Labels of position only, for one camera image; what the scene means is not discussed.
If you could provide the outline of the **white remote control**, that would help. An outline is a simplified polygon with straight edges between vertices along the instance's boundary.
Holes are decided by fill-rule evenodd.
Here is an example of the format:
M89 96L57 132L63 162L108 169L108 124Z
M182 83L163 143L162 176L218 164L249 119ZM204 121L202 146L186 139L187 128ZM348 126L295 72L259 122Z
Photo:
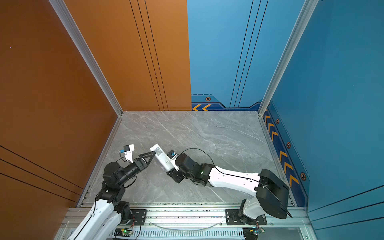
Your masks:
M171 159L167 156L167 154L163 151L163 149L158 144L155 144L154 146L152 146L150 150L156 152L156 158L158 162L163 166L163 168L167 172L174 168L173 164L171 163Z

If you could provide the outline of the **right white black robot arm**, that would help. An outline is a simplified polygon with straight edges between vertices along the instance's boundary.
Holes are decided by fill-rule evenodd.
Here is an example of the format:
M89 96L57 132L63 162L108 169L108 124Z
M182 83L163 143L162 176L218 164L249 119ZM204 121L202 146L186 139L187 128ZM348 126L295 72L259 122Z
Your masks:
M244 199L235 213L235 222L245 225L266 225L266 215L277 219L291 217L288 210L290 188L270 170L260 173L241 173L225 170L215 164L199 164L185 153L170 151L166 163L172 168L167 172L176 183L184 179L197 186L228 188L251 196Z

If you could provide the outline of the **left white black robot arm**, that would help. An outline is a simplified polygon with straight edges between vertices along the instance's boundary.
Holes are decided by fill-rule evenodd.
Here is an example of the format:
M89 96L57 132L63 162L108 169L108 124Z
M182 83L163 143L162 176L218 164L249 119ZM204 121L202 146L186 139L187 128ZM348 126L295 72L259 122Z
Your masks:
M133 224L135 217L130 204L122 200L125 183L144 171L155 156L155 151L140 154L126 167L121 167L118 162L107 164L102 189L97 193L94 205L68 239L105 240L119 224Z

